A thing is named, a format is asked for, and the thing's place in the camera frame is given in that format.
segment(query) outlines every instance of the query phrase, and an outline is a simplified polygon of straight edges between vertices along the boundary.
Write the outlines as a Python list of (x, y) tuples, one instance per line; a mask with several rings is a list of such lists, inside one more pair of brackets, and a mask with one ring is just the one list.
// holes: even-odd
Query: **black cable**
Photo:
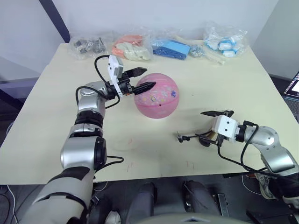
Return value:
[(4, 222), (2, 223), (2, 224), (5, 224), (6, 223), (6, 221), (7, 221), (7, 219), (8, 219), (8, 216), (9, 216), (9, 212), (10, 212), (10, 201), (9, 201), (9, 198), (6, 196), (6, 195), (0, 195), (0, 196), (3, 196), (3, 197), (5, 197), (6, 198), (6, 200), (7, 200), (7, 202), (8, 202), (8, 212), (7, 212), (7, 214), (6, 214), (6, 217), (5, 217), (5, 219), (4, 219)]
[(237, 165), (240, 165), (240, 166), (243, 167), (245, 170), (249, 169), (249, 172), (251, 172), (251, 173), (259, 173), (259, 174), (263, 174), (263, 175), (266, 175), (266, 176), (273, 176), (273, 177), (281, 178), (281, 179), (284, 179), (284, 180), (287, 180), (287, 181), (291, 181), (291, 182), (294, 182), (294, 183), (299, 183), (298, 180), (295, 180), (295, 179), (292, 179), (292, 178), (289, 178), (289, 177), (281, 176), (281, 175), (278, 175), (278, 174), (272, 174), (272, 173), (268, 173), (268, 172), (263, 172), (262, 170), (265, 170), (265, 168), (262, 168), (262, 169), (257, 170), (257, 169), (253, 169), (252, 167), (248, 167), (248, 166), (246, 166), (246, 165), (242, 165), (241, 163), (239, 163), (239, 162), (237, 162), (237, 161), (231, 160), (231, 159), (229, 159), (229, 158), (224, 157), (223, 155), (221, 155), (221, 153), (220, 153), (220, 146), (218, 146), (217, 149), (218, 149), (218, 155), (219, 155), (221, 158), (223, 158), (223, 159), (225, 159), (225, 160), (227, 160), (227, 161), (233, 162), (233, 163), (235, 163), (235, 164), (237, 164)]
[[(17, 212), (19, 211), (19, 209), (21, 208), (21, 206), (24, 204), (24, 202), (28, 199), (28, 197), (39, 187), (40, 185), (37, 185), (33, 190), (31, 190), (29, 192), (29, 194), (27, 194), (27, 196), (24, 198), (24, 200), (22, 201), (22, 203), (19, 205), (19, 207), (15, 210), (14, 214), (17, 215)], [(14, 219), (14, 216), (11, 217), (11, 220), (10, 220), (10, 224), (12, 224), (13, 222), (13, 219)]]
[(239, 165), (239, 166), (241, 166), (241, 167), (244, 167), (244, 168), (245, 168), (245, 167), (246, 167), (246, 168), (251, 168), (251, 167), (248, 167), (248, 166), (246, 166), (246, 165), (243, 166), (240, 162), (237, 162), (237, 161), (235, 161), (235, 160), (229, 159), (229, 158), (227, 158), (227, 157), (221, 155), (221, 153), (220, 153), (220, 146), (217, 146), (217, 152), (218, 152), (218, 155), (219, 155), (221, 158), (223, 158), (223, 159), (225, 159), (225, 160), (227, 160), (227, 161), (233, 162), (233, 163), (235, 163), (235, 164), (237, 164), (237, 165)]
[(212, 132), (212, 130), (210, 130), (210, 131), (208, 131), (208, 132), (204, 132), (204, 133), (202, 133), (202, 134), (197, 134), (197, 133), (195, 133), (195, 137), (198, 137), (199, 135), (206, 135), (206, 134), (209, 134), (209, 133), (211, 133)]
[(101, 80), (105, 83), (106, 87), (109, 88), (109, 89), (111, 90), (111, 92), (114, 92), (115, 95), (116, 95), (116, 97), (117, 97), (117, 102), (114, 103), (114, 104), (111, 104), (111, 105), (107, 106), (106, 109), (108, 109), (108, 108), (110, 108), (110, 107), (113, 107), (113, 106), (117, 105), (117, 104), (120, 102), (121, 98), (120, 98), (120, 96), (118, 95), (117, 91), (114, 90), (114, 89), (110, 86), (109, 82), (107, 82), (107, 81), (103, 78), (103, 76), (101, 75), (101, 73), (100, 73), (100, 71), (99, 71), (99, 69), (98, 69), (97, 62), (98, 62), (99, 59), (104, 58), (104, 57), (108, 57), (108, 58), (109, 58), (109, 55), (101, 55), (101, 56), (97, 57), (97, 58), (94, 60), (94, 67), (95, 67), (95, 70), (97, 71), (99, 77), (101, 78)]
[(89, 87), (89, 86), (80, 86), (80, 87), (78, 87), (78, 88), (76, 89), (76, 102), (77, 102), (77, 106), (78, 106), (78, 104), (79, 104), (78, 92), (79, 92), (79, 90), (81, 90), (81, 89), (89, 89), (89, 90), (95, 91), (99, 96), (101, 96), (101, 97), (104, 98), (104, 99), (107, 99), (107, 97), (106, 97), (102, 92), (100, 92), (100, 91), (98, 91), (98, 90), (96, 90), (96, 89), (94, 89), (94, 88), (92, 88), (92, 87)]
[(245, 165), (244, 165), (244, 161), (243, 161), (243, 158), (244, 158), (244, 154), (245, 154), (245, 151), (249, 145), (249, 143), (251, 142), (251, 140), (253, 139), (253, 137), (255, 136), (255, 134), (257, 133), (258, 129), (259, 129), (259, 126), (257, 124), (254, 124), (253, 126), (256, 127), (256, 129), (254, 130), (254, 132), (252, 133), (252, 135), (250, 136), (250, 138), (248, 139), (248, 141), (246, 142), (243, 150), (242, 150), (242, 153), (241, 153), (241, 157), (240, 157), (240, 161), (241, 161), (241, 164), (242, 166), (244, 167), (245, 170), (247, 171), (252, 171), (251, 168), (247, 168)]
[(111, 165), (116, 164), (116, 163), (122, 163), (122, 162), (124, 162), (124, 160), (125, 160), (123, 157), (120, 157), (120, 156), (112, 156), (112, 155), (108, 155), (107, 158), (119, 159), (119, 161), (113, 161), (113, 162), (107, 163), (107, 164), (105, 164), (101, 169), (103, 169), (103, 168), (105, 168), (105, 167), (108, 167), (108, 166), (111, 166)]

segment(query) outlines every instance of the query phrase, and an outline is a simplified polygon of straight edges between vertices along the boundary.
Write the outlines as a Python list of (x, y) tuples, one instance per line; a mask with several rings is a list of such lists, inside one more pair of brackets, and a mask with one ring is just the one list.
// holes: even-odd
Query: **pink basketball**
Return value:
[(144, 93), (134, 96), (138, 110), (149, 118), (165, 118), (178, 106), (178, 86), (168, 76), (152, 73), (139, 80), (136, 86), (145, 82), (156, 82), (155, 86)]

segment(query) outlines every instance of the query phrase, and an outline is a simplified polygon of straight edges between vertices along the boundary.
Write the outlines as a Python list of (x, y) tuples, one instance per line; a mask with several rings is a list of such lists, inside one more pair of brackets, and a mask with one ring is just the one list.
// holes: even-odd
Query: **computer monitor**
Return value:
[(285, 90), (285, 96), (299, 100), (299, 72)]

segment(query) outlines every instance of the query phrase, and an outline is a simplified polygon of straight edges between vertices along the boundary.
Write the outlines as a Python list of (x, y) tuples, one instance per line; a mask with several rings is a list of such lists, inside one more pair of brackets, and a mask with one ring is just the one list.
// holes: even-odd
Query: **white wall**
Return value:
[(299, 0), (279, 0), (253, 51), (269, 74), (292, 79), (299, 71)]
[(199, 39), (206, 21), (249, 31), (253, 44), (278, 0), (53, 0), (71, 35), (133, 26), (182, 28)]
[(39, 1), (0, 1), (2, 80), (38, 77), (62, 42)]

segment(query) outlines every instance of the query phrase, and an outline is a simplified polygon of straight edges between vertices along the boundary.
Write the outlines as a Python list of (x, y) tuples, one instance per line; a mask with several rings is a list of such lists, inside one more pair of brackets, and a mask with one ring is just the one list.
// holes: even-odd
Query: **table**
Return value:
[[(62, 171), (60, 151), (74, 124), (75, 89), (99, 80), (94, 59), (78, 61), (61, 44), (39, 77), (9, 135), (0, 149), (0, 184), (43, 184)], [(134, 96), (107, 109), (104, 138), (107, 154), (125, 158), (96, 173), (96, 181), (243, 172), (217, 155), (215, 146), (201, 146), (196, 139), (180, 144), (176, 132), (189, 134), (209, 129), (208, 110), (234, 110), (234, 119), (274, 128), (281, 144), (299, 160), (299, 127), (251, 49), (217, 65), (204, 58), (184, 61), (154, 56), (151, 62), (123, 60), (124, 70), (145, 67), (170, 76), (178, 85), (180, 102), (164, 119), (149, 119), (135, 107)], [(107, 60), (99, 62), (108, 79)], [(140, 78), (132, 78), (136, 84)], [(225, 141), (222, 152), (238, 160), (244, 143)], [(249, 146), (245, 164), (263, 166), (259, 151)]]

